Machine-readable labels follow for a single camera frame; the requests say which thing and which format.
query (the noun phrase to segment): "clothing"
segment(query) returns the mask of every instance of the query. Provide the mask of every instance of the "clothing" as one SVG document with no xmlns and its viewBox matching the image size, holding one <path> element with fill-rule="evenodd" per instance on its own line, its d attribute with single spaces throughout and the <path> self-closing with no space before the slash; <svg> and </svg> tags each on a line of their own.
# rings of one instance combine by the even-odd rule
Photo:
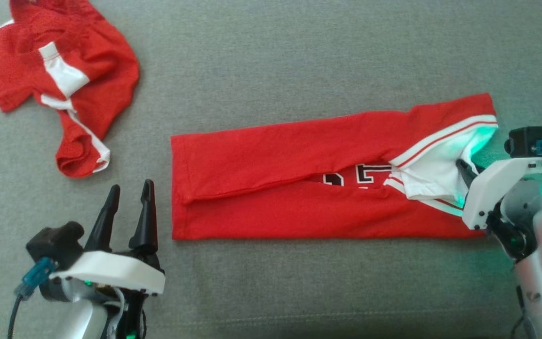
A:
<svg viewBox="0 0 542 339">
<path fill-rule="evenodd" d="M 455 161 L 497 129 L 488 94 L 409 114 L 171 137 L 172 237 L 467 238 Z"/>
<path fill-rule="evenodd" d="M 139 78 L 125 38 L 86 0 L 10 0 L 0 26 L 0 109 L 30 96 L 56 109 L 63 138 L 58 169 L 72 178 L 105 169 L 102 143 Z"/>
</svg>

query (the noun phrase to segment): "black cable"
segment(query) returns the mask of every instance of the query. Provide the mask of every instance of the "black cable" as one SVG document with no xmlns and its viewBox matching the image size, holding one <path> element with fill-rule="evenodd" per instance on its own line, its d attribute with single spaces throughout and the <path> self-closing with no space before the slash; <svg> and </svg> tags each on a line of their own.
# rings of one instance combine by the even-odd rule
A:
<svg viewBox="0 0 542 339">
<path fill-rule="evenodd" d="M 524 315 L 522 314 L 522 316 L 514 324 L 514 328 L 511 329 L 510 339 L 515 339 L 516 338 L 516 330 L 518 330 L 518 327 L 520 327 L 520 325 L 522 324 L 523 321 L 524 321 Z"/>
<path fill-rule="evenodd" d="M 12 339 L 14 336 L 14 324 L 16 322 L 16 314 L 18 314 L 18 307 L 20 306 L 21 301 L 22 296 L 21 294 L 18 294 L 14 307 L 11 309 L 11 316 L 9 316 L 8 339 Z"/>
<path fill-rule="evenodd" d="M 148 333 L 148 326 L 146 326 L 146 311 L 142 309 L 142 319 L 143 319 L 143 334 L 142 339 L 146 339 L 146 333 Z"/>
</svg>

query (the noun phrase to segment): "robotic arm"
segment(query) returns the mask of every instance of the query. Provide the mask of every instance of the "robotic arm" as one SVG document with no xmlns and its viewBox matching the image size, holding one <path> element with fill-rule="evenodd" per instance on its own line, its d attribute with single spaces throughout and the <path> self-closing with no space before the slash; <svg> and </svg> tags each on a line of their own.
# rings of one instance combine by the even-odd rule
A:
<svg viewBox="0 0 542 339">
<path fill-rule="evenodd" d="M 512 159 L 495 161 L 477 177 L 467 164 L 457 164 L 469 185 L 463 221 L 493 234 L 514 260 L 518 324 L 530 339 L 542 339 L 542 184 L 525 178 L 542 173 L 542 127 L 511 131 L 505 150 Z"/>
<path fill-rule="evenodd" d="M 74 221 L 56 229 L 45 228 L 26 244 L 36 266 L 16 290 L 15 311 L 20 300 L 28 299 L 36 287 L 49 301 L 71 303 L 52 337 L 144 339 L 146 335 L 143 303 L 148 296 L 161 294 L 165 283 L 156 255 L 153 182 L 144 183 L 142 213 L 135 235 L 129 240 L 129 250 L 112 252 L 110 236 L 119 197 L 120 187 L 112 186 L 84 248 L 78 243 L 84 229 Z"/>
</svg>

